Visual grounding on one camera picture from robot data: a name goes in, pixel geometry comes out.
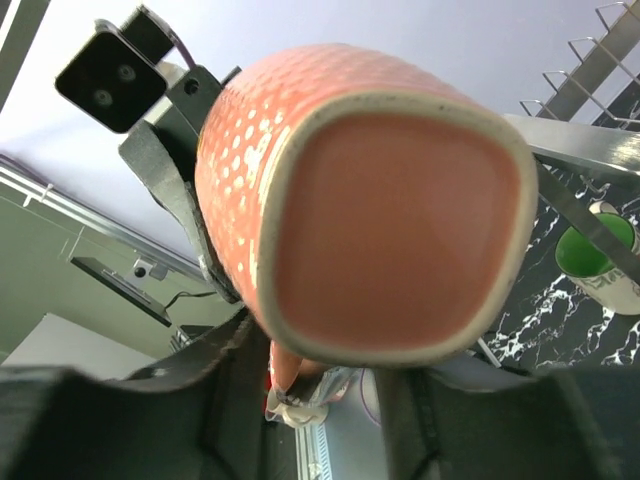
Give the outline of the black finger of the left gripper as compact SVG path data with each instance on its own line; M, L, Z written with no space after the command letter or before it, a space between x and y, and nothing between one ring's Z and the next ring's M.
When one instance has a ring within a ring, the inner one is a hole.
M240 295L211 242L195 191L200 133L225 86L205 67L191 68L167 91L169 108L153 123L140 120L118 152L156 202L182 226L205 280L234 304Z

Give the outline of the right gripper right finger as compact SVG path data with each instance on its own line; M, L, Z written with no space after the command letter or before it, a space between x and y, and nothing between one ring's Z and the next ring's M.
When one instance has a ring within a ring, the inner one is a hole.
M392 479L636 479L639 370L378 369Z

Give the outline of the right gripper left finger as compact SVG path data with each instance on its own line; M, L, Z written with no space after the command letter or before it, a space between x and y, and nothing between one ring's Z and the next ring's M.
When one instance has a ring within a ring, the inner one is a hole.
M269 342L245 313L126 380L1 371L5 479L256 479Z

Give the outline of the green interior white mug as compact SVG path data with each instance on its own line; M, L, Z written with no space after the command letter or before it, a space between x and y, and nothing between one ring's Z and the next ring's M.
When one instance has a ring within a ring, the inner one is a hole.
M605 201L592 203L589 210L639 255L639 230L629 220ZM574 284L603 307L620 315L639 314L639 286L573 227L556 244L555 260Z

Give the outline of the pink handled white mug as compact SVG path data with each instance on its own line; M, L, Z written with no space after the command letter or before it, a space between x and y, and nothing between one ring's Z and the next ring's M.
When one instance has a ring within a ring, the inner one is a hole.
M500 115L397 57L324 44L238 73L195 186L283 392L332 366L429 365L473 345L515 281L538 182Z

